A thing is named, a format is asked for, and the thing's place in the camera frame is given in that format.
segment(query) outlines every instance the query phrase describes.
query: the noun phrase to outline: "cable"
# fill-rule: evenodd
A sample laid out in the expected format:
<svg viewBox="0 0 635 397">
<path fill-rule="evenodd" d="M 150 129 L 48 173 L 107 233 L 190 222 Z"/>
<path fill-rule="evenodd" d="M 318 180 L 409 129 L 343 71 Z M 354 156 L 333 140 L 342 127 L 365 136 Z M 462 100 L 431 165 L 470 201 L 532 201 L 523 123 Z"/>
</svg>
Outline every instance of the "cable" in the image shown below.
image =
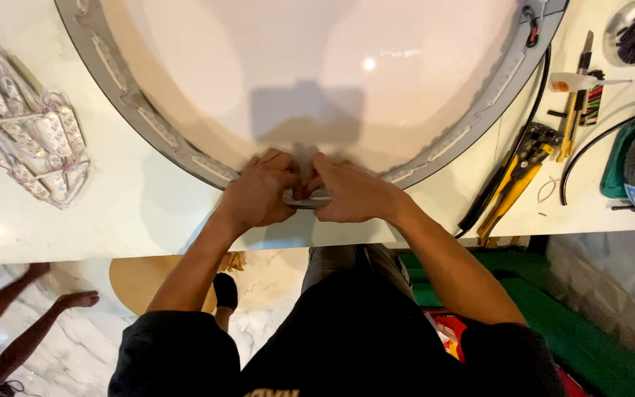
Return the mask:
<svg viewBox="0 0 635 397">
<path fill-rule="evenodd" d="M 524 139 L 525 132 L 528 130 L 531 122 L 534 121 L 535 113 L 538 111 L 538 107 L 541 105 L 542 95 L 545 92 L 545 86 L 548 84 L 548 74 L 550 73 L 550 53 L 552 52 L 552 46 L 548 45 L 548 48 L 545 50 L 545 54 L 543 55 L 543 68 L 542 68 L 542 77 L 541 77 L 541 85 L 538 87 L 538 94 L 535 96 L 534 107 L 531 109 L 531 113 L 528 115 L 528 119 L 525 121 L 524 128 L 519 132 L 518 137 L 516 137 L 516 143 L 513 146 L 509 154 L 509 158 L 506 161 L 506 164 L 500 167 L 497 172 L 492 177 L 489 184 L 484 188 L 484 190 L 474 199 L 472 206 L 467 211 L 467 214 L 464 215 L 462 221 L 460 221 L 457 226 L 462 230 L 459 234 L 455 236 L 456 239 L 461 238 L 465 235 L 474 224 L 477 223 L 477 220 L 481 217 L 484 210 L 487 208 L 487 205 L 491 202 L 494 193 L 496 193 L 497 187 L 501 184 L 502 179 L 504 178 L 504 174 L 506 170 L 509 168 L 511 163 L 514 161 L 516 156 L 516 149 L 521 145 L 521 141 Z"/>
<path fill-rule="evenodd" d="M 635 122 L 635 116 L 630 117 L 626 120 L 624 120 L 623 122 L 618 123 L 617 125 L 613 126 L 612 128 L 608 129 L 607 131 L 602 132 L 601 134 L 599 134 L 595 139 L 593 139 L 590 143 L 587 143 L 582 149 L 580 149 L 580 151 L 575 155 L 575 157 L 572 158 L 572 160 L 570 160 L 569 165 L 567 167 L 565 167 L 565 171 L 563 171 L 562 173 L 562 177 L 560 178 L 560 202 L 562 203 L 562 205 L 567 205 L 567 197 L 566 197 L 566 190 L 567 190 L 567 178 L 570 176 L 570 172 L 572 171 L 572 167 L 575 166 L 575 164 L 577 164 L 577 160 L 580 159 L 580 157 L 582 157 L 582 155 L 589 150 L 589 148 L 591 148 L 592 146 L 594 146 L 595 143 L 599 142 L 600 140 L 604 139 L 604 137 L 606 137 L 607 135 L 609 135 L 610 133 L 622 128 L 623 126 Z"/>
</svg>

